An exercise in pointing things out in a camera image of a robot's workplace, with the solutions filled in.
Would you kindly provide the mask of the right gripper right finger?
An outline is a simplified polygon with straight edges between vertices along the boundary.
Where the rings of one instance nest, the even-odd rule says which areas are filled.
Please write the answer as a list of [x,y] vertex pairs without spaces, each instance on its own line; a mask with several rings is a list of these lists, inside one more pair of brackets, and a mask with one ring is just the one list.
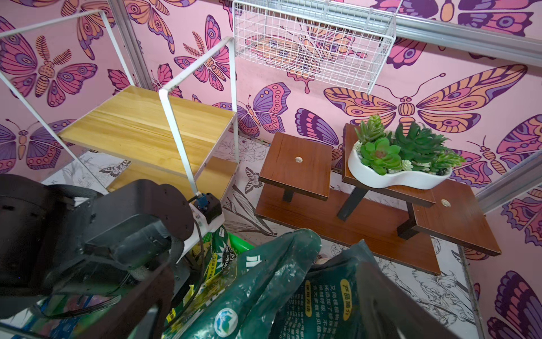
[[365,338],[456,338],[373,264],[357,266],[357,294]]

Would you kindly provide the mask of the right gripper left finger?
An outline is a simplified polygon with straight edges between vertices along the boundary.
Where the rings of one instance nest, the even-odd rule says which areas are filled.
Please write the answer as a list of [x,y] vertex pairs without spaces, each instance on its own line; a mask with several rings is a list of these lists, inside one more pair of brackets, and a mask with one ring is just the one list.
[[172,309],[173,292],[173,271],[168,263],[162,264],[79,337],[128,338],[148,312],[156,309],[146,336],[161,338],[166,317]]

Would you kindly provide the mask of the dark green fertilizer bag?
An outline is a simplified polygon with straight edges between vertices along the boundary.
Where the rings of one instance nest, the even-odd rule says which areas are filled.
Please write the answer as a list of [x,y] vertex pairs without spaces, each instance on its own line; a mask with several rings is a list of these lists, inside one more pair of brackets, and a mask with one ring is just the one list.
[[376,265],[362,240],[315,264],[275,317],[270,338],[366,338],[359,310],[356,273],[359,264]]

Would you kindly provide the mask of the green fertilizer bag plant picture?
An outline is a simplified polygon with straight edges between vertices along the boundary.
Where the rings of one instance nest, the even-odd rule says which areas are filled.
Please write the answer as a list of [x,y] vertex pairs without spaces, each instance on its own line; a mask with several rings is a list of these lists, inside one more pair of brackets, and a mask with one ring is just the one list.
[[322,241],[308,229],[238,255],[203,283],[164,338],[267,338],[276,314],[301,286]]

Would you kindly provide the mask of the blue edged soil bag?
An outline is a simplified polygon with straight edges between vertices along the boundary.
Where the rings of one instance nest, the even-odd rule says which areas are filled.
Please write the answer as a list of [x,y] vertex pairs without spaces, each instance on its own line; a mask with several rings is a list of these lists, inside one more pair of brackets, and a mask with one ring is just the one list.
[[120,299],[120,296],[55,295],[38,302],[44,318],[25,309],[5,323],[49,338],[76,338],[103,318]]

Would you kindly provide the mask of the small yellow fertilizer packet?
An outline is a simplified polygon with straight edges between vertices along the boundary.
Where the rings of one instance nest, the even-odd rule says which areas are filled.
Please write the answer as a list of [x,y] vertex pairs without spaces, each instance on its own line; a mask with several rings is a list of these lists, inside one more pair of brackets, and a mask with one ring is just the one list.
[[175,323],[179,323],[181,317],[188,313],[189,307],[196,305],[196,295],[203,286],[246,251],[245,247],[237,246],[237,240],[239,238],[231,235],[227,228],[221,225],[216,231],[203,237],[203,243],[199,242],[189,251],[185,258],[196,261],[195,276],[189,278],[186,281],[188,285],[180,289],[179,304],[167,315],[167,326],[173,327]]

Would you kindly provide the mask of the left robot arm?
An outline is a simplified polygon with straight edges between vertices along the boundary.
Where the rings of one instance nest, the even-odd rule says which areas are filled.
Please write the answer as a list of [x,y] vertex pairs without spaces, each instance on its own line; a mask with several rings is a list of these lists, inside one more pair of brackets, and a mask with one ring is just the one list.
[[194,229],[175,187],[139,179],[109,194],[1,175],[1,317],[44,297],[123,295],[134,271],[172,252]]

